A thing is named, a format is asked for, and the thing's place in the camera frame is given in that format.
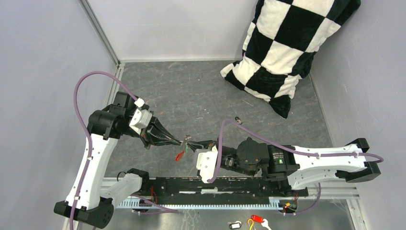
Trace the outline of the red key tag bottom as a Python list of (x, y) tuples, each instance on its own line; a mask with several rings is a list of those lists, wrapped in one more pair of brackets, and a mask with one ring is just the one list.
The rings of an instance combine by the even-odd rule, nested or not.
[(257, 215), (251, 215), (250, 217), (251, 220), (253, 220), (254, 222), (257, 223), (263, 223), (264, 222), (264, 218), (257, 216)]

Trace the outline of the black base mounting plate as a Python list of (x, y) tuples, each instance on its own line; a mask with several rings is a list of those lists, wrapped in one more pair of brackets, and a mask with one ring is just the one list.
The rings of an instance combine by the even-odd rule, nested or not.
[(159, 205), (255, 205), (270, 197), (306, 197), (308, 190), (293, 190), (287, 180), (259, 177), (220, 177), (205, 184), (197, 177), (156, 177), (142, 182), (136, 194), (157, 198)]

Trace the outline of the yellow carabiner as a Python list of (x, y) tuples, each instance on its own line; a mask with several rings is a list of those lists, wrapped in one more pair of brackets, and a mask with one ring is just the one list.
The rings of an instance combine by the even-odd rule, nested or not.
[(247, 220), (249, 230), (255, 230), (254, 223), (255, 223), (255, 221), (253, 219), (251, 219), (251, 218)]

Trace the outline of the black white checkered blanket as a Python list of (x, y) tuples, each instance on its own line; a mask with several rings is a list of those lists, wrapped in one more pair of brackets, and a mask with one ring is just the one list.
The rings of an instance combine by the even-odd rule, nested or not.
[(315, 54), (360, 5), (359, 0), (259, 0), (242, 59), (225, 66), (221, 76), (287, 118)]

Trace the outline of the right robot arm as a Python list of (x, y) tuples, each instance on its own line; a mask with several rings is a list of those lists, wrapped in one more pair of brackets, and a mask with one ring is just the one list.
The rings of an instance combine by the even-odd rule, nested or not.
[(277, 147), (247, 138), (236, 149), (223, 146), (220, 160), (217, 141), (188, 141), (184, 145), (195, 153), (196, 169), (204, 183), (213, 177), (219, 164), (247, 176), (260, 173), (262, 179), (276, 182), (283, 196), (328, 179), (361, 183), (381, 175), (378, 161), (365, 158), (369, 145), (364, 138), (336, 148)]

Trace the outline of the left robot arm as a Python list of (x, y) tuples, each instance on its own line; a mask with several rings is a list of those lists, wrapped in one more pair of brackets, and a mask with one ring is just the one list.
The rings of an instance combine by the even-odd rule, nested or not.
[(103, 229), (114, 209), (131, 194), (147, 194), (156, 201), (149, 174), (142, 170), (130, 169), (110, 188), (101, 189), (108, 161), (121, 136), (139, 138), (146, 149), (181, 144), (148, 105), (141, 99), (134, 100), (128, 93), (118, 92), (112, 104), (90, 115), (85, 134), (86, 147), (79, 173), (66, 199), (55, 204), (56, 214)]

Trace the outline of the red key tag with keyring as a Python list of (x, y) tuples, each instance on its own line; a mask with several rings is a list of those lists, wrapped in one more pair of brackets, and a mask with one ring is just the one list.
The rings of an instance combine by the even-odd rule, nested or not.
[(180, 152), (175, 157), (175, 161), (180, 161), (187, 151), (188, 151), (187, 141), (184, 140), (180, 144)]

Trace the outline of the black key tag with key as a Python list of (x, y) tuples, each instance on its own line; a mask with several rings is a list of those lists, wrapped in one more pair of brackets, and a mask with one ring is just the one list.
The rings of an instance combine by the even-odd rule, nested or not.
[(239, 125), (241, 125), (242, 124), (242, 120), (239, 118), (239, 117), (235, 117), (235, 121), (239, 124)]

